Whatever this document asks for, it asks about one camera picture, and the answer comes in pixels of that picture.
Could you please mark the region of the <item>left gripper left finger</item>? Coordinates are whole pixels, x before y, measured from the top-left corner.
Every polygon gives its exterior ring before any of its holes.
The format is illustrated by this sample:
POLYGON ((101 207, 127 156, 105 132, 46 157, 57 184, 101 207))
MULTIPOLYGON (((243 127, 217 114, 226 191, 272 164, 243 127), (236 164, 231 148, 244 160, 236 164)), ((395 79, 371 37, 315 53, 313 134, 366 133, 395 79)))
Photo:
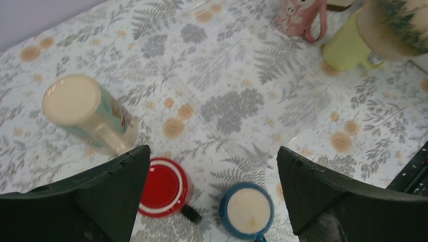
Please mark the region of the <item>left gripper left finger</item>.
POLYGON ((150 166, 141 145, 99 166, 1 195, 1 241, 129 241, 150 166))

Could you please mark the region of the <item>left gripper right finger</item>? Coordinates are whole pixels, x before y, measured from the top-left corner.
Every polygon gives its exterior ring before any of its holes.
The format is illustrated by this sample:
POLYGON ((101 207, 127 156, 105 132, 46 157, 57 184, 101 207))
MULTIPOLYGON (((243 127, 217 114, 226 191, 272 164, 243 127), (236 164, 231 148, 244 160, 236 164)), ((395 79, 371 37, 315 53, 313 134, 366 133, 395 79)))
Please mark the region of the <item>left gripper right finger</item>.
POLYGON ((427 241, 427 197, 360 182, 284 146, 277 166, 300 241, 427 241))

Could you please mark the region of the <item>red mug black handle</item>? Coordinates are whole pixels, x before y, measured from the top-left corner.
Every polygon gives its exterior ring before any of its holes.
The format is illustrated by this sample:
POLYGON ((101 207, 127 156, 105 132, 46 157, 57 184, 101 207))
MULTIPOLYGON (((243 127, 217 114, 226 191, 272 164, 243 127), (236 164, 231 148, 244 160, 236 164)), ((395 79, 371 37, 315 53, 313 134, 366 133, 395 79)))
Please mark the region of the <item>red mug black handle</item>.
POLYGON ((201 215, 190 206, 193 183, 177 162, 166 157, 150 160, 148 176, 138 212, 150 218, 163 218, 181 213, 198 224, 201 215))

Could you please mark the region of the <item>blue ribbed mug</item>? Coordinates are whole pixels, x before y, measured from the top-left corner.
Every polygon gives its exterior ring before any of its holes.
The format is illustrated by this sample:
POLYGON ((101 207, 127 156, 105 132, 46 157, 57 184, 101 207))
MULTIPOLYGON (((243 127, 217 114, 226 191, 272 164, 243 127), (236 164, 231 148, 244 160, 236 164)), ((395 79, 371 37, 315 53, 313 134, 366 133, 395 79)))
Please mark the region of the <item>blue ribbed mug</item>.
POLYGON ((275 207, 261 186, 241 182, 224 192, 218 214, 221 225, 232 236, 248 241, 266 241, 265 234, 273 223, 275 207))

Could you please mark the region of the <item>beige round mug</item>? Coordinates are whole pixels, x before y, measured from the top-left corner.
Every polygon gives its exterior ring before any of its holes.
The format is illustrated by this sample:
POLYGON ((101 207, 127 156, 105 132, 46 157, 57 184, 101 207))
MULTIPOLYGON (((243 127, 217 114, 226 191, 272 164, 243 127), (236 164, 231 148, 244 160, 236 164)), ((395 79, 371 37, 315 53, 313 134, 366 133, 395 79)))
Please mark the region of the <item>beige round mug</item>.
POLYGON ((356 24, 367 46, 383 60, 427 54, 427 1, 365 1, 356 24))

